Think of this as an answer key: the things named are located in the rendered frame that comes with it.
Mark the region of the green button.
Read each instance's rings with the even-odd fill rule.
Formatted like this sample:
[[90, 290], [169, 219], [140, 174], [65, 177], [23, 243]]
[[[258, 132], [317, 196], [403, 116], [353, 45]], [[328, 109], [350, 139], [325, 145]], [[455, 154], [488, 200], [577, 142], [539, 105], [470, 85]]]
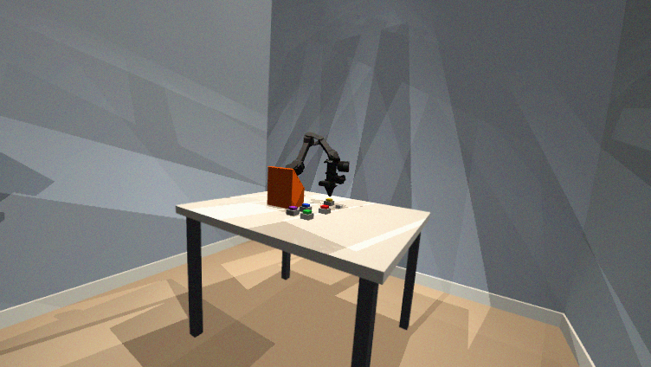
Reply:
[[305, 209], [300, 213], [300, 219], [311, 220], [314, 218], [314, 213], [311, 210]]

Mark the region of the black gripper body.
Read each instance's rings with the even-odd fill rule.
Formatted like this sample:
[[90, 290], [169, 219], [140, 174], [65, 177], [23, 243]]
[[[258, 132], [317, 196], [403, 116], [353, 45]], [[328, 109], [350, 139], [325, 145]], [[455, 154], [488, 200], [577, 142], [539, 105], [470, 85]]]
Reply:
[[319, 181], [319, 186], [329, 187], [329, 186], [336, 185], [337, 184], [336, 182], [332, 182], [333, 174], [336, 175], [336, 171], [326, 171], [326, 179], [325, 181]]

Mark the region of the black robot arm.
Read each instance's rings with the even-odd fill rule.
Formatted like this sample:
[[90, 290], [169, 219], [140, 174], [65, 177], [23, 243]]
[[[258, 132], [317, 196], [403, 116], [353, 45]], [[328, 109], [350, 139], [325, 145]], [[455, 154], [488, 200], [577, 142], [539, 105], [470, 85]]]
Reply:
[[[314, 141], [314, 139], [317, 139], [318, 141]], [[314, 132], [307, 132], [304, 135], [304, 143], [300, 149], [300, 153], [298, 157], [291, 163], [287, 164], [286, 168], [289, 169], [294, 169], [295, 173], [297, 176], [303, 172], [305, 169], [304, 166], [304, 160], [306, 157], [306, 154], [309, 150], [309, 147], [312, 145], [321, 145], [324, 151], [326, 152], [329, 160], [327, 159], [324, 163], [327, 163], [327, 171], [343, 171], [343, 172], [349, 172], [349, 161], [340, 161], [340, 157], [338, 156], [338, 153], [333, 150], [326, 140], [324, 139], [323, 136], [320, 136]], [[338, 173], [332, 175], [332, 182], [336, 182], [338, 184], [343, 184], [345, 181], [345, 175], [338, 176]]]

